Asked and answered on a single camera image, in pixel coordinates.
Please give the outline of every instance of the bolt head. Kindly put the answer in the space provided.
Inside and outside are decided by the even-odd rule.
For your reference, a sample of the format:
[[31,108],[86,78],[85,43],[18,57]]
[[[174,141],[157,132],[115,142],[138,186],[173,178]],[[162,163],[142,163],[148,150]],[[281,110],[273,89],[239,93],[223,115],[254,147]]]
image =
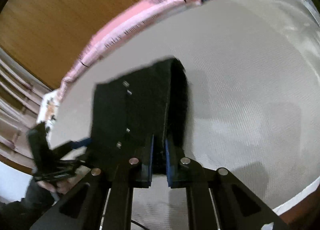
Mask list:
[[129,163],[131,165],[136,165],[139,163],[139,160],[136,157],[132,157],[132,158],[130,158]]
[[98,176],[98,175],[100,175],[100,173],[101,173],[101,169],[99,169],[99,168],[94,168],[91,170],[91,174],[93,176]]
[[184,164],[184,165],[187,165],[187,164],[189,164],[191,161],[190,161],[190,159],[189,159],[188,157],[183,157],[183,158],[180,160],[180,162],[181,162],[182,164]]
[[225,175],[228,175],[228,170],[224,167],[218,169],[218,173],[221,175],[221,176],[225,176]]

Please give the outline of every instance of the metal screw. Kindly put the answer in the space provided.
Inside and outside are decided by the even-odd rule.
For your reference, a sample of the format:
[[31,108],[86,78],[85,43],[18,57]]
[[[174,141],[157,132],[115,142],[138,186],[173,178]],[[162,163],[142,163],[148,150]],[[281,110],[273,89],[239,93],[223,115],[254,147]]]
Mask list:
[[98,176],[98,175],[100,175],[100,173],[101,173],[101,169],[99,169],[99,168],[94,168],[91,170],[91,174],[93,176]]
[[130,158],[129,163],[131,165],[135,165],[135,164],[139,163],[139,160],[136,157],[132,157],[132,158]]
[[127,88],[128,88],[128,87],[129,87],[129,85],[130,85],[127,81],[123,81],[123,83],[122,83],[122,84],[123,84],[125,87],[127,87]]
[[190,163],[190,158],[183,157],[180,161],[182,164],[187,165]]
[[225,176],[225,175],[228,175],[228,170],[224,167],[218,169],[218,173],[221,175],[221,176]]

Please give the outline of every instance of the black plastic part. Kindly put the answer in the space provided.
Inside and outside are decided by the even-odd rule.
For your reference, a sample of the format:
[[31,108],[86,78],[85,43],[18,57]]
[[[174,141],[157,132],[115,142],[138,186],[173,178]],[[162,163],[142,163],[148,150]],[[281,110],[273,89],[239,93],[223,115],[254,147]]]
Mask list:
[[208,179],[223,230],[256,230],[273,223],[273,230],[289,227],[230,171]]
[[148,188],[151,186],[154,138],[154,135],[148,136],[145,146],[136,151],[135,157],[139,158],[141,169],[132,172],[132,187]]
[[191,160],[187,165],[193,180],[186,187],[189,229],[218,229],[207,178],[202,166]]
[[180,159],[184,157],[181,147],[176,147],[173,143],[172,135],[168,135],[165,141],[166,150],[166,174],[168,186],[171,188],[182,188],[188,185],[188,180],[192,180],[187,170],[181,169]]
[[171,132],[174,143],[179,147],[183,144],[187,93],[184,68],[172,56],[98,84],[87,162],[103,169],[112,181],[119,162],[130,158],[153,134],[153,172],[165,174],[164,141]]
[[30,230],[99,230],[110,187],[103,173],[88,173]]
[[141,167],[141,164],[131,165],[128,160],[124,160],[118,166],[112,182],[102,230],[130,229],[133,196],[130,172],[138,167]]
[[78,160],[60,160],[62,156],[70,152],[72,141],[54,151],[49,149],[44,122],[28,131],[28,142],[37,167],[36,172],[33,173],[35,181],[55,182],[73,177],[76,169],[81,165]]

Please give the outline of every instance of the white wall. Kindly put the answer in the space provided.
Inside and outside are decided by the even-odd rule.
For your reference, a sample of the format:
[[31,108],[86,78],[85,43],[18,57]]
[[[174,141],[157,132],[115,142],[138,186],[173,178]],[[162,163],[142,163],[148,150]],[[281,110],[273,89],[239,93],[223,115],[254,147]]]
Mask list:
[[0,201],[12,202],[24,197],[31,176],[0,162]]

